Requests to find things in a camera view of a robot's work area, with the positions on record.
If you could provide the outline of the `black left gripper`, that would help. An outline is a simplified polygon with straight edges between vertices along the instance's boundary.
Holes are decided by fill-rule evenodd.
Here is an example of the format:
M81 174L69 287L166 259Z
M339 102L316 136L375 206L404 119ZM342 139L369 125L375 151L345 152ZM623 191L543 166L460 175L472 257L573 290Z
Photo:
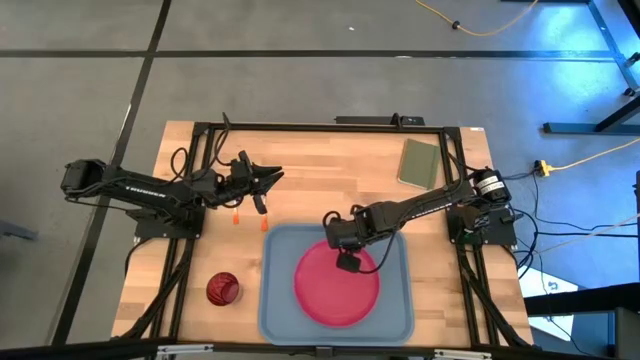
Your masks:
M247 183L234 183L230 174L217 185L217 201L226 205L231 201L243 200L245 196L267 194L268 191L284 176L281 166L261 166L249 159L245 151L238 153L237 159L247 159L251 162L252 178Z

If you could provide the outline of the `red round plate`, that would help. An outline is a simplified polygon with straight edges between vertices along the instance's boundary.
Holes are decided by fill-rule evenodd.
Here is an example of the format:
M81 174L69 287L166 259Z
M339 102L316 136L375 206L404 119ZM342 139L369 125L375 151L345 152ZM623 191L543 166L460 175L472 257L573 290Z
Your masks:
M380 277L374 272L352 273L337 266L341 255L326 241L309 247L298 261L293 291L303 313L331 328L346 328L364 320L375 308Z

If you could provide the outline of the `dark red ribbed cup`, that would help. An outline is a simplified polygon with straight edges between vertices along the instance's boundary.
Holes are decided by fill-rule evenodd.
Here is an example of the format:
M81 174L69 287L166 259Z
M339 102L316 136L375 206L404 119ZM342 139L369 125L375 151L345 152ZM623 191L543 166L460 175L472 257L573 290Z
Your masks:
M240 283L230 272L214 274L206 286L206 297L215 306L230 305L239 299L240 293Z

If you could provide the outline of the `blue-grey plastic tray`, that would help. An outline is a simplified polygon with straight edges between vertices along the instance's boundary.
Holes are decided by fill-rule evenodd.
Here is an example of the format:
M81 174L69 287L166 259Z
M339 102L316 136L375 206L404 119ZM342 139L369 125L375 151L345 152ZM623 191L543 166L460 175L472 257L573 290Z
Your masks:
M407 246L403 234L363 248L360 273L376 272L380 294L373 311L346 328L320 325L299 307L293 291L295 267L313 244L326 241L320 224L283 224L266 234L259 303L259 329L278 346L397 347L414 330Z

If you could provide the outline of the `green notebook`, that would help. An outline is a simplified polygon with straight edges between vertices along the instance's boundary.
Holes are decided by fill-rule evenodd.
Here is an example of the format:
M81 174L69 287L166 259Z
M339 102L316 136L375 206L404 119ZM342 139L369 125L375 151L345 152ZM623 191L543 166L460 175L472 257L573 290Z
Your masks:
M401 154L398 181L422 189L432 189L440 159L438 146L407 139Z

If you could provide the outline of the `white paper sheet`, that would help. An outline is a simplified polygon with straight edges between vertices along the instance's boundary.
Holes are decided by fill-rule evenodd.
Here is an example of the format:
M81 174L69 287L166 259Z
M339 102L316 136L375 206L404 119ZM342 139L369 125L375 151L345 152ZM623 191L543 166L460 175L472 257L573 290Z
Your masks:
M564 280L554 279L544 280L544 283L541 283L540 280L535 280L533 278L521 279L520 286L522 294L525 298L538 295L575 292L579 289L576 284L566 282ZM570 341L570 335L574 322L573 315L554 316L551 319L542 316L530 316L528 318L528 321L529 325L536 330L540 330L565 342Z

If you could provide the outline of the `black furniture bar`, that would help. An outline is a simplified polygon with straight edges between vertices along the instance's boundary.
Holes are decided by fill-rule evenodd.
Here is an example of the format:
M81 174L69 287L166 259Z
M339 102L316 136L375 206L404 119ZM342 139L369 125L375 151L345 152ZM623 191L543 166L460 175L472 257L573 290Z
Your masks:
M529 316L611 312L625 308L640 312L640 282L538 295L524 299Z

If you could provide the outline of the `black metal table legs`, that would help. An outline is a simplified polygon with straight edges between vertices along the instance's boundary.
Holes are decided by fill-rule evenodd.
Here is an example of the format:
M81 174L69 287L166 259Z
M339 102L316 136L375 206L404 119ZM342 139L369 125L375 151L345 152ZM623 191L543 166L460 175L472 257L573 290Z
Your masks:
M542 130L546 134L557 135L640 136L640 124L627 125L629 120L640 115L640 83L631 72L634 66L640 70L640 51L635 51L629 56L624 55L597 8L595 0L581 1L588 6L608 49L612 52L612 59L627 83L623 95L630 101L598 123L546 122L542 125Z

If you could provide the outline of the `grey box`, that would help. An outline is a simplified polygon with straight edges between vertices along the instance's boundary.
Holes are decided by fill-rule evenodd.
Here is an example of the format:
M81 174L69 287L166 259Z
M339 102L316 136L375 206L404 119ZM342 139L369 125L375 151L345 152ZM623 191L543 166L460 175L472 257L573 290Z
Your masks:
M622 360L640 360L640 313L615 309L615 357Z

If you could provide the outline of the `black aluminium table frame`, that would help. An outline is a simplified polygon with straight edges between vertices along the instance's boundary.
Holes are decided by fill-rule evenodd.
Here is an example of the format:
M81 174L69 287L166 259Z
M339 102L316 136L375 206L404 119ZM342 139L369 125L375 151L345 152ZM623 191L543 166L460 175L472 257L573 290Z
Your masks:
M153 175L169 176L169 157L188 145L195 123L167 122ZM352 204L402 200L419 188L398 182L397 170L406 138L436 144L433 127L387 125L239 123L222 149L224 158L246 150L260 165L283 167L285 176L267 195L268 223L320 223L330 210L348 212ZM464 161L474 167L492 166L483 128L460 130ZM261 215L245 200L240 222L232 225L232 210L207 210L204 233L195 241L178 329L179 343L213 342L216 349L240 352L312 353L302 346L276 346L259 331L258 310L262 280ZM471 348L459 265L450 243L444 211L410 222L403 229L408 243L408 265L415 327L407 345L419 348ZM169 240L149 240L130 260L111 335L129 330L159 290ZM513 258L502 247L483 246L492 300L517 334L527 343L533 337ZM229 271L242 286L238 303L218 307L205 296L214 273Z

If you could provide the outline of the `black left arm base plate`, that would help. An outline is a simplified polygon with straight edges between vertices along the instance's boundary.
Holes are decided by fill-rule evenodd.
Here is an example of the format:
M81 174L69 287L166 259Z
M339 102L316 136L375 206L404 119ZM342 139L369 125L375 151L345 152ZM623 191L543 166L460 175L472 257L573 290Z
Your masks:
M136 223L135 236L140 238L199 238L202 234L206 209L183 209L179 215L141 208L126 214Z

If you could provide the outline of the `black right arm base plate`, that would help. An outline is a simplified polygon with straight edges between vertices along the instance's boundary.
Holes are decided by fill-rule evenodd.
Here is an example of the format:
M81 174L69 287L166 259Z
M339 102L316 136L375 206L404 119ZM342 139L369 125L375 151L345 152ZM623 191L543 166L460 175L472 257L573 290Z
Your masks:
M515 217L506 208L456 206L445 211L449 239L463 245L515 245Z

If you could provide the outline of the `silver metal bracket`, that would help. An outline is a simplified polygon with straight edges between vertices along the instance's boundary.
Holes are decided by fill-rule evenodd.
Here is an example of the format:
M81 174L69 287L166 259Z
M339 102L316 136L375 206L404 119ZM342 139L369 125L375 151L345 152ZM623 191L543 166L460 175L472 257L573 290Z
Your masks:
M435 349L433 360L493 360L491 353L456 349Z
M173 344L162 345L157 348L157 356L177 356L184 354L196 354L213 352L215 349L213 344Z

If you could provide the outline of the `black frame beam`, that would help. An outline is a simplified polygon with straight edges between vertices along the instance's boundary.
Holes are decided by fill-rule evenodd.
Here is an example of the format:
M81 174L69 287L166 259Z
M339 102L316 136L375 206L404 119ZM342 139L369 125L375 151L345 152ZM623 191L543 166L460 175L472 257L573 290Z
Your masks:
M160 337L149 339L125 339L101 342L88 342L63 345L47 345L13 349L0 349L0 360L130 360L141 357L157 356L157 348L162 345L178 344L174 338ZM260 353L306 355L317 358L336 356L373 356L422 357L433 359L435 349L429 347L335 347L335 346L276 346L271 344L240 343L183 343L213 344L213 352ZM494 345L475 345L468 349L492 354L493 360L622 360L611 357L577 355L543 351L534 347L506 347Z

